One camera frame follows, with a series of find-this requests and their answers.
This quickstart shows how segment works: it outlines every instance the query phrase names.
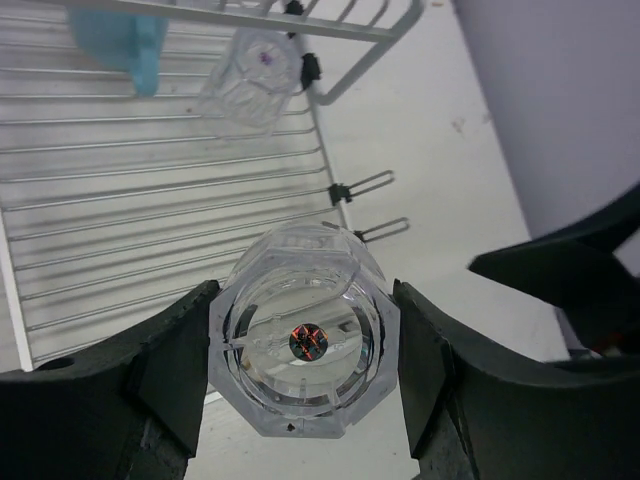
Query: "light blue mug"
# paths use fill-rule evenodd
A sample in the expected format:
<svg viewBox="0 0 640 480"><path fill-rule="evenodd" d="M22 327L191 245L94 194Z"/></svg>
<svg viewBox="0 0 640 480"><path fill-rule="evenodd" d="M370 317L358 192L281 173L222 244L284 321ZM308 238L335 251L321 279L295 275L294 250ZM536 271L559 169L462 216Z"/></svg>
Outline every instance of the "light blue mug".
<svg viewBox="0 0 640 480"><path fill-rule="evenodd" d="M68 14L78 47L107 67L129 72L138 95L155 95L168 19L85 8L69 8Z"/></svg>

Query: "cup handle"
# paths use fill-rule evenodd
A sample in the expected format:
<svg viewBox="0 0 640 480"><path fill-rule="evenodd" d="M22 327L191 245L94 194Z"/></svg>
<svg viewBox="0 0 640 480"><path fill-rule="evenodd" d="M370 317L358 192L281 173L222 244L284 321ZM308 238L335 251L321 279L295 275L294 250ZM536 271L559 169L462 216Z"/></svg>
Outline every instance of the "cup handle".
<svg viewBox="0 0 640 480"><path fill-rule="evenodd" d="M131 71L138 95L152 97L158 90L157 28L154 17L136 16L136 49L138 58Z"/></svg>

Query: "glass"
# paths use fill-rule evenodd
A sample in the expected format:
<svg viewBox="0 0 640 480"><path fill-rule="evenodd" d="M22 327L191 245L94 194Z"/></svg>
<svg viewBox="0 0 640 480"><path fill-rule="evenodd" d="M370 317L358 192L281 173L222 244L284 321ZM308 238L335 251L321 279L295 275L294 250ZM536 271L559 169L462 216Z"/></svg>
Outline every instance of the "glass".
<svg viewBox="0 0 640 480"><path fill-rule="evenodd" d="M210 311L209 380L265 436L341 437L396 384L400 313L332 224L266 233Z"/></svg>
<svg viewBox="0 0 640 480"><path fill-rule="evenodd" d="M299 84L301 69L302 59L285 34L239 28L205 82L196 111L268 135Z"/></svg>

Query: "upper rack shelf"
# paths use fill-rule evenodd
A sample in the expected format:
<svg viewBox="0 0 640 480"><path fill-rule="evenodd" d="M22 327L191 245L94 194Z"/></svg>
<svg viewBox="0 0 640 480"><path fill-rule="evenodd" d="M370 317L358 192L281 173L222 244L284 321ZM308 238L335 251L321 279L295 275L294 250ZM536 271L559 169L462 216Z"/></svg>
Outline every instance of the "upper rack shelf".
<svg viewBox="0 0 640 480"><path fill-rule="evenodd" d="M33 0L63 6L86 7L86 0ZM375 64L393 45L398 42L418 21L424 11L424 0L408 0L406 11L390 27L377 25L389 11L392 0L379 0L380 7L364 23L349 23L358 0L349 0L338 8L335 19L317 18L314 11L321 0L310 0L301 15L291 15L275 11L277 0L251 2L251 6L230 5L227 0L211 2L211 8L189 8L182 5L162 5L135 0L94 0L91 8L116 12L163 16L190 22L224 25L229 27L264 28L284 32L319 35L370 42L373 46L328 91L317 86L310 91L312 100L319 105L335 102L353 83ZM296 35L296 42L302 53L308 51L305 39Z"/></svg>

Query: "white surface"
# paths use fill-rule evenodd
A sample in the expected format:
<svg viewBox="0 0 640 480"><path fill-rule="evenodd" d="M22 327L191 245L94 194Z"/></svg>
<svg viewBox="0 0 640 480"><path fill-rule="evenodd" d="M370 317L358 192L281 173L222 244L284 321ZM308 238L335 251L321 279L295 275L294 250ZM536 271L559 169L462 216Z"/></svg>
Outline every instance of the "white surface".
<svg viewBox="0 0 640 480"><path fill-rule="evenodd" d="M334 3L343 8L345 2ZM360 5L353 15L370 16L365 10ZM346 69L366 48L325 39L311 45L327 65L329 84L344 73L336 62ZM351 205L357 228L411 219L409 232L370 246L388 279L411 282L449 314L516 351L540 360L563 357L550 308L465 270L473 256L527 233L451 6L428 9L323 113L342 181L396 172L395 184ZM417 471L396 390L338 441L263 439L224 400L213 402L205 407L187 478L404 480Z"/></svg>

